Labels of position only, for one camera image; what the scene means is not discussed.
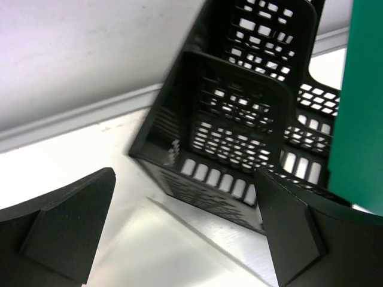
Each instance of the black basket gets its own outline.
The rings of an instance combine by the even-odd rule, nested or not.
[[[285,11],[291,17],[280,23]],[[253,28],[242,27],[242,19]],[[316,22],[306,0],[207,1],[129,155],[166,194],[261,233],[252,177],[259,167],[341,202],[325,189],[334,115],[302,103],[299,91]],[[242,41],[233,37],[238,32]],[[280,33],[291,41],[276,39]],[[267,53],[270,43],[282,50]],[[246,62],[250,55],[262,60]]]

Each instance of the green book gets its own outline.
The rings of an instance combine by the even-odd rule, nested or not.
[[[383,215],[383,1],[354,0],[329,190]]]

